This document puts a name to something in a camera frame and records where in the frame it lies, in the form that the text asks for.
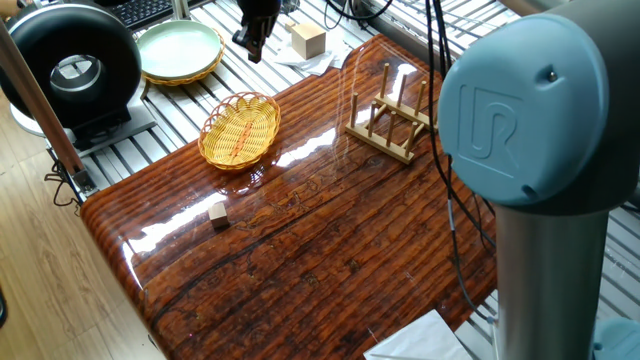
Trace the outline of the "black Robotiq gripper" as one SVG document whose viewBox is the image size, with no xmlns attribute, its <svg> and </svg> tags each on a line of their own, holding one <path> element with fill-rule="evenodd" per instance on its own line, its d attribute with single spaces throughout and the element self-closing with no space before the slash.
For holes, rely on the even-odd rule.
<svg viewBox="0 0 640 360">
<path fill-rule="evenodd" d="M 249 59 L 259 63 L 266 39 L 270 36 L 281 9 L 281 0 L 238 0 L 243 12 L 242 28 L 232 41 L 249 49 Z"/>
</svg>

